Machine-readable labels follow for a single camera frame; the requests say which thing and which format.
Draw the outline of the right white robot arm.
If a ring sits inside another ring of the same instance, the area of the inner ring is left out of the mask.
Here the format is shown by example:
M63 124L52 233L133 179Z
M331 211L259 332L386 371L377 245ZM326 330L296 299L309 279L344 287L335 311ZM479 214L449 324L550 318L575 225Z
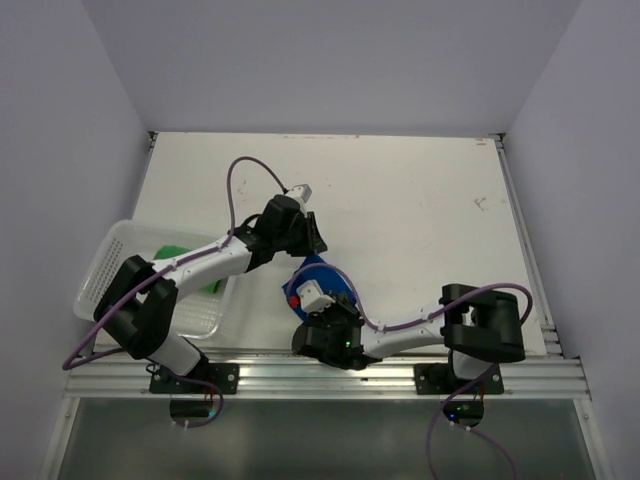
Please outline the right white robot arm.
M363 370L406 350L442 345L449 350L445 379L468 392L491 365L526 358L519 312L506 284L449 284L441 298L395 321L365 321L353 294L325 292L307 281L296 291L303 312L291 349L341 370Z

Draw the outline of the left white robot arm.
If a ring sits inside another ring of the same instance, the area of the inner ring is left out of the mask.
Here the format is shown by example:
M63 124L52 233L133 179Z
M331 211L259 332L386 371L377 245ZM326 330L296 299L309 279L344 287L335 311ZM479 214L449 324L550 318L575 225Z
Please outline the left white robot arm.
M327 251L310 194L296 187L270 199L254 225L177 257L146 261L134 255L121 265L94 311L104 330L134 359L148 359L172 372L185 392L208 379L204 355L172 326L176 305L201 288L267 264L278 252L307 257Z

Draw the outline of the blue microfiber towel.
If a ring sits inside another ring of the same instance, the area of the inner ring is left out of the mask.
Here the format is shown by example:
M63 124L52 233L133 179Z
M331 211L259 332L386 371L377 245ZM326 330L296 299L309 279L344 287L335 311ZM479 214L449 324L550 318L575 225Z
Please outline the blue microfiber towel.
M315 280L324 294L334 293L345 295L352 306L356 306L356 299L353 290L348 286L343 277L333 269L327 267L314 267L306 270L293 282L292 290L287 292L289 280L282 286L287 305L296 314L301 322L305 322L307 314L300 307L300 300L293 300L297 296L296 290L306 281Z

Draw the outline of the green microfiber towel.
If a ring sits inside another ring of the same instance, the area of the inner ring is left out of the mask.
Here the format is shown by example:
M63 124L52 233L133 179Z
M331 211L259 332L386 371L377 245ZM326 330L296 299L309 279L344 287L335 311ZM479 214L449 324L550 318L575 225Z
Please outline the green microfiber towel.
M153 260L166 260L175 256L189 253L190 249L178 245L164 245L153 256ZM213 282L201 289L202 292L215 294L220 286L220 281Z

